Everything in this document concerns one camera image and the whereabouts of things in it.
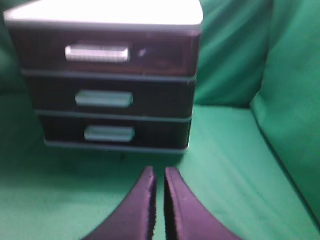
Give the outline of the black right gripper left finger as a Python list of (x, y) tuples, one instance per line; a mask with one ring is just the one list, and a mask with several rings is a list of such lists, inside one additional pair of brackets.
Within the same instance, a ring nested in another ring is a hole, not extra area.
[(85, 240), (151, 240), (157, 211), (157, 176), (147, 166), (123, 201)]

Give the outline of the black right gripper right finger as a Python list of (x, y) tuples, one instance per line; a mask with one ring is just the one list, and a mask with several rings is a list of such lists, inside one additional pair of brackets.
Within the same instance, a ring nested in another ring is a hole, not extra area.
[(194, 195), (176, 167), (165, 169), (165, 234), (168, 240), (239, 240)]

